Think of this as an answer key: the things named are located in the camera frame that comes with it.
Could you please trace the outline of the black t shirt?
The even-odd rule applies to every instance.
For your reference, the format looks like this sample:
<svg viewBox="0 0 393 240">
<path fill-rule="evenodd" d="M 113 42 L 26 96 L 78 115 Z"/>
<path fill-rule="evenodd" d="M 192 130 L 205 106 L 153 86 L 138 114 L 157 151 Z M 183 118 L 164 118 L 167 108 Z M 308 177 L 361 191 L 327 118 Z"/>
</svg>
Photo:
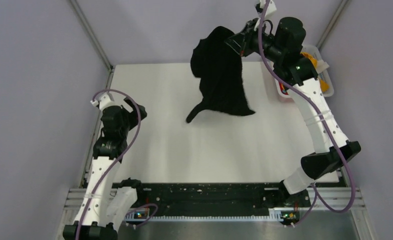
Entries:
<svg viewBox="0 0 393 240">
<path fill-rule="evenodd" d="M 193 49 L 190 68 L 193 76 L 200 79 L 202 100 L 190 111 L 186 123 L 204 110 L 239 117 L 256 113 L 246 98 L 242 59 L 225 43 L 233 35 L 230 29 L 217 26 Z"/>
</svg>

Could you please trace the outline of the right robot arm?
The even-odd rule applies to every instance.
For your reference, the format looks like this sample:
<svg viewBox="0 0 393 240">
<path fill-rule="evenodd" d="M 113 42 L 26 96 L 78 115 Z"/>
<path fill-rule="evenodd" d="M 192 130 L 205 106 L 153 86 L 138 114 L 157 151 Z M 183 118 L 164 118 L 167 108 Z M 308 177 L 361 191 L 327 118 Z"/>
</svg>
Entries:
<svg viewBox="0 0 393 240">
<path fill-rule="evenodd" d="M 360 151 L 358 141 L 350 141 L 340 129 L 321 90 L 318 73 L 302 54 L 306 30 L 295 17 L 282 18 L 275 33 L 256 28 L 250 20 L 243 30 L 225 40 L 240 57 L 257 53 L 273 63 L 272 75 L 293 99 L 310 133 L 314 152 L 301 158 L 300 167 L 281 184 L 278 201 L 291 206 L 298 193 L 322 176 L 346 166 Z"/>
</svg>

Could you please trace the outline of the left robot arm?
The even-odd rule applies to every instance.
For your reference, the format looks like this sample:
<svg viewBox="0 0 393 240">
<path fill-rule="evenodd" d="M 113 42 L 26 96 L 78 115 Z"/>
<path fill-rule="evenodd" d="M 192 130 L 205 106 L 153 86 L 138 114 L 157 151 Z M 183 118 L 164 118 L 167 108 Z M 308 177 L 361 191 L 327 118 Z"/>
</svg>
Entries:
<svg viewBox="0 0 393 240">
<path fill-rule="evenodd" d="M 71 224 L 64 226 L 65 240 L 116 240 L 119 228 L 129 211 L 145 200 L 145 193 L 133 186 L 120 187 L 111 196 L 114 178 L 130 149 L 128 133 L 140 129 L 141 121 L 147 117 L 144 106 L 125 98 L 124 102 L 133 108 L 128 111 L 117 104 L 110 93 L 104 93 L 91 103 L 101 113 L 100 136 L 93 145 L 88 185 Z"/>
</svg>

